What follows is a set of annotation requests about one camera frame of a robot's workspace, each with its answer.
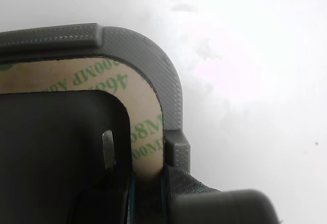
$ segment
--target adhesive tape backing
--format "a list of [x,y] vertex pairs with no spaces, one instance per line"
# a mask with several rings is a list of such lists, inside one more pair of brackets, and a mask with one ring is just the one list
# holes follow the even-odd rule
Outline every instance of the adhesive tape backing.
[[0,94],[73,90],[102,90],[124,104],[136,177],[156,177],[164,164],[162,111],[152,87],[133,68],[108,58],[0,65]]

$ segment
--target black plastic part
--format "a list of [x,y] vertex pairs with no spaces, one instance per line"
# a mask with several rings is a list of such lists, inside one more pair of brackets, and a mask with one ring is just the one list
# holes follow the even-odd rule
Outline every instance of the black plastic part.
[[165,163],[191,172],[191,146],[183,131],[164,131]]
[[180,195],[168,206],[169,224],[278,224],[273,206],[257,191]]
[[[105,184],[128,191],[130,122],[115,96],[103,91],[1,94],[0,114],[0,223],[67,224],[85,190]],[[108,129],[113,173],[105,170],[103,157],[102,134]],[[117,198],[128,202],[125,194]],[[118,214],[121,206],[116,207]]]
[[110,188],[86,191],[77,199],[72,223],[126,223],[128,214],[128,190]]

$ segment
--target textured plastic surface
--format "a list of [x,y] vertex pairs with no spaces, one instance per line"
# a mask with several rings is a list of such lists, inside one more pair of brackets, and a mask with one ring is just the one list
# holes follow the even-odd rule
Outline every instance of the textured plastic surface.
[[165,131],[165,162],[191,172],[191,146],[183,131]]
[[0,33],[0,54],[40,50],[101,46],[103,29],[95,23],[58,26]]
[[[54,36],[63,35],[64,33],[60,32],[60,28],[74,29],[74,27],[50,27],[48,31]],[[162,108],[163,129],[182,129],[181,84],[176,69],[163,50],[147,37],[131,30],[114,27],[97,29],[103,31],[103,44],[101,46],[89,45],[84,48],[55,49],[51,45],[47,47],[45,44],[42,51],[37,52],[24,52],[24,50],[13,52],[11,50],[10,53],[0,55],[0,64],[98,56],[113,58],[133,67],[152,85]],[[24,40],[33,39],[35,35],[31,36],[32,32],[31,30],[19,31],[19,36]],[[2,34],[10,39],[11,36],[16,36],[17,32]]]
[[[104,180],[128,189],[129,117],[113,95],[2,94],[0,114],[0,223],[66,224],[80,192]],[[105,170],[103,158],[102,134],[108,129],[114,140],[113,173]]]

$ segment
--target white background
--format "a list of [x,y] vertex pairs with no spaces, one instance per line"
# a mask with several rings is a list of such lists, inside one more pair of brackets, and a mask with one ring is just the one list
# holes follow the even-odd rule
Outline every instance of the white background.
[[140,32],[183,86],[192,174],[254,188],[285,224],[327,223],[327,0],[0,0],[0,31]]

